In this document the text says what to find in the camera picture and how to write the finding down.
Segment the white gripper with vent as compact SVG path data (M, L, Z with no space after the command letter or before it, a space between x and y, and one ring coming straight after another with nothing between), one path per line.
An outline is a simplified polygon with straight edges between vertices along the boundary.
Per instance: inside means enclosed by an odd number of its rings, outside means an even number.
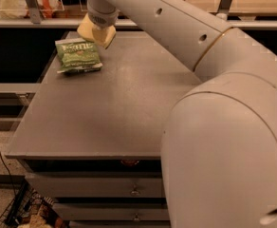
M108 48L115 37L115 23L118 10L111 4L100 2L87 3L88 17L97 26L92 28L94 41L97 45Z

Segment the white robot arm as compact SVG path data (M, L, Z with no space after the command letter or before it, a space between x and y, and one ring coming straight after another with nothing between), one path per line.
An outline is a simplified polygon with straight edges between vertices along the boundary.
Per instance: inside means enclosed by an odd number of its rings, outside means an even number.
M200 80L161 144L172 228L277 228L277 56L182 0L88 0L93 22L120 10Z

